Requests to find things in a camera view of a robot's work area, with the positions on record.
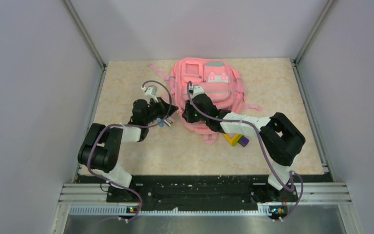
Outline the pink student backpack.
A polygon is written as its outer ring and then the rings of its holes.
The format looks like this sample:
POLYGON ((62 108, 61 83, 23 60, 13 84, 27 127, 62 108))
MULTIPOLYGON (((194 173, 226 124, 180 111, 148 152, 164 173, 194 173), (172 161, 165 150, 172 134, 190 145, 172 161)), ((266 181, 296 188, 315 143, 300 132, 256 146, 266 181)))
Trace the pink student backpack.
POLYGON ((149 68, 156 72, 167 84, 172 97, 172 105, 178 107, 177 114, 183 125, 197 134, 203 135, 204 142, 213 144, 218 134, 211 131, 204 122, 188 123, 182 117, 185 104, 188 101, 187 83, 200 86, 218 109, 240 113, 245 109, 261 111, 256 104, 245 104, 245 85, 240 73, 228 63, 205 58, 183 58, 177 61, 170 75, 166 75, 153 64, 149 68))

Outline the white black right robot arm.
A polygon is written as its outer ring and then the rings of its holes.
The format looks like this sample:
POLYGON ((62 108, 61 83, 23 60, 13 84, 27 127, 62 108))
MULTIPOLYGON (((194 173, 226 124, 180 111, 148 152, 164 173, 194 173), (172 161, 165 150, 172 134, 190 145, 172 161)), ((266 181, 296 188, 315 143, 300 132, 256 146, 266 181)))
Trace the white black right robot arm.
POLYGON ((223 134, 240 134, 259 141, 270 175, 266 195, 279 201, 286 190, 294 191, 292 167, 306 139, 283 113, 271 117, 251 117, 229 110, 218 109, 206 94, 189 97, 185 101, 182 117, 188 123, 203 122, 211 131, 223 134))

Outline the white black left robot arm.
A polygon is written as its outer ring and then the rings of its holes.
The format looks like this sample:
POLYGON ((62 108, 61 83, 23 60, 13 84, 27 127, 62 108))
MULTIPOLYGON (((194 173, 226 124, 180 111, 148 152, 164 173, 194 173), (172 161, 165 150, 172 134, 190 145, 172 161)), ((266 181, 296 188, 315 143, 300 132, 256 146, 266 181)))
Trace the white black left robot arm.
POLYGON ((78 151, 77 161, 94 174, 118 189, 118 195, 124 201, 135 199, 137 189, 131 185, 132 175, 118 163, 122 143, 142 142, 148 132, 149 124, 163 125, 167 117, 178 110, 178 107, 166 103, 161 97, 134 101, 132 116, 128 124, 103 125, 93 123, 78 151))

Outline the light blue eraser stick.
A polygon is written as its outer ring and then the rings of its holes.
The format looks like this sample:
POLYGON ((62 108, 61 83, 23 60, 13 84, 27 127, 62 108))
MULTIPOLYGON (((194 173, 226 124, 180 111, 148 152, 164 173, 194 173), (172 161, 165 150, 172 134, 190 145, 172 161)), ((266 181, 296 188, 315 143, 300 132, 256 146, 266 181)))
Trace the light blue eraser stick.
POLYGON ((157 122, 157 125, 158 125, 159 127, 163 127, 163 126, 164 126, 163 120, 162 120, 161 118, 157 118, 157 119, 156 119, 156 122, 157 122))

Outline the white mini stapler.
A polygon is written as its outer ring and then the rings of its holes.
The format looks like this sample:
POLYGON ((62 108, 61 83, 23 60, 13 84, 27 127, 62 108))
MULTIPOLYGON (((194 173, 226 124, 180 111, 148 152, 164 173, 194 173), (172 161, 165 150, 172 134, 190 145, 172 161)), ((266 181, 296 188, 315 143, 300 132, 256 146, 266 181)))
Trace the white mini stapler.
POLYGON ((173 122, 172 122, 171 120, 169 120, 169 119, 164 119, 164 120, 163 120, 163 123, 164 123, 166 126, 168 126, 168 127, 171 127, 172 124, 173 124, 173 122))

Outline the yellow green block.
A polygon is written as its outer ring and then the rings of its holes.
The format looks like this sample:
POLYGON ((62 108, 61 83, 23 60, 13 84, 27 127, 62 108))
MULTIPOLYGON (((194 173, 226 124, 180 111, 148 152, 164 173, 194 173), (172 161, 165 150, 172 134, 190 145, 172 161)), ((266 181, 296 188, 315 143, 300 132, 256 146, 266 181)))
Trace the yellow green block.
POLYGON ((224 133, 223 136, 227 140, 229 145, 233 147, 238 143, 238 141, 242 137, 241 134, 226 134, 226 133, 224 133))

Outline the purple small block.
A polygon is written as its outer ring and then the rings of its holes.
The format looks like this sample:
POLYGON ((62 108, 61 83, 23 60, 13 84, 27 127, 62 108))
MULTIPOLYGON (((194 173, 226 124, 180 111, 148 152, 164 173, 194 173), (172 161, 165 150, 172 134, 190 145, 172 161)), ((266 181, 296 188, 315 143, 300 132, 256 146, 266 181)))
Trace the purple small block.
POLYGON ((245 136, 240 136, 237 143, 240 144, 242 147, 246 147, 249 143, 249 139, 245 136))

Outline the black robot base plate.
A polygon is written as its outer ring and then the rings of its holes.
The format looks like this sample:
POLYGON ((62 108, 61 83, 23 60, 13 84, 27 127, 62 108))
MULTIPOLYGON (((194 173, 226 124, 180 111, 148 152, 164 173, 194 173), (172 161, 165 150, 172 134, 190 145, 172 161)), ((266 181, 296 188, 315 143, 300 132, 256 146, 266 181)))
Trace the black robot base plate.
POLYGON ((138 202, 142 211, 255 211, 259 203, 287 205, 297 192, 276 190, 267 175, 135 175, 130 189, 110 187, 107 202, 138 202))

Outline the left aluminium corner post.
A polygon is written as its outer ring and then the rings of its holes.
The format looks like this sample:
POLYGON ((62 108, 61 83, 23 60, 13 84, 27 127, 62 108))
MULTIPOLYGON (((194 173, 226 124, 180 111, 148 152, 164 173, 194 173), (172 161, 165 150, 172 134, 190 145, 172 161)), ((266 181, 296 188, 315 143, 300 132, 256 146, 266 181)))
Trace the left aluminium corner post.
POLYGON ((90 34, 88 33, 88 30, 86 29, 84 23, 82 22, 78 12, 76 11, 73 3, 71 0, 61 0, 64 7, 66 8, 69 16, 72 19, 72 22, 74 23, 75 27, 77 28, 79 34, 81 35, 86 47, 88 48, 89 52, 91 53, 92 57, 95 59, 97 64, 101 69, 105 69, 106 64, 101 58, 101 55, 99 51, 96 48, 96 45, 94 44, 90 34))

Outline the aluminium corner post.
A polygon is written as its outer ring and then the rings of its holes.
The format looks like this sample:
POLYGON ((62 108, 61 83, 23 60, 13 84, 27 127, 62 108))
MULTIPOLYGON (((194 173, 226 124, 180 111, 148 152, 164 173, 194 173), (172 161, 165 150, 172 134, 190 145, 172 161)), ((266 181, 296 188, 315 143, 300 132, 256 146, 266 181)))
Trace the aluminium corner post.
POLYGON ((316 38, 317 34, 319 33, 320 29, 322 28, 323 24, 325 23, 326 19, 328 18, 329 14, 331 13, 332 9, 337 4, 337 2, 338 0, 326 1, 325 6, 321 10, 315 23, 313 24, 306 40, 304 41, 302 47, 297 53, 297 56, 293 59, 293 63, 295 66, 298 66, 303 60, 305 54, 307 53, 308 49, 310 48, 311 44, 313 43, 314 39, 316 38))
POLYGON ((99 51, 96 48, 96 45, 94 44, 90 34, 88 33, 88 30, 86 29, 84 23, 82 22, 78 12, 76 11, 73 3, 71 0, 61 0, 64 7, 66 8, 69 16, 72 19, 72 22, 74 23, 75 27, 77 28, 79 34, 81 35, 86 47, 88 48, 89 52, 91 53, 92 57, 95 59, 97 64, 101 69, 105 69, 106 64, 101 58, 101 55, 99 51))

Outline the right aluminium corner post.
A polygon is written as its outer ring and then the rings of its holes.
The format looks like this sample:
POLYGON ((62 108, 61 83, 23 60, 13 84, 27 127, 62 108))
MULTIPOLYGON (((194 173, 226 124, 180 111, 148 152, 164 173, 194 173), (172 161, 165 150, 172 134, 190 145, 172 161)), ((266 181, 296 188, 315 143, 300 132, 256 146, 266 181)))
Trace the right aluminium corner post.
POLYGON ((326 19, 328 18, 329 14, 331 13, 332 9, 337 4, 337 2, 338 0, 326 1, 325 6, 321 10, 315 23, 313 24, 306 40, 304 41, 302 47, 297 53, 297 56, 293 59, 293 63, 295 66, 298 66, 303 60, 305 54, 307 53, 308 49, 310 48, 311 44, 313 43, 314 39, 316 38, 317 34, 319 33, 320 29, 322 28, 323 24, 325 23, 326 19))

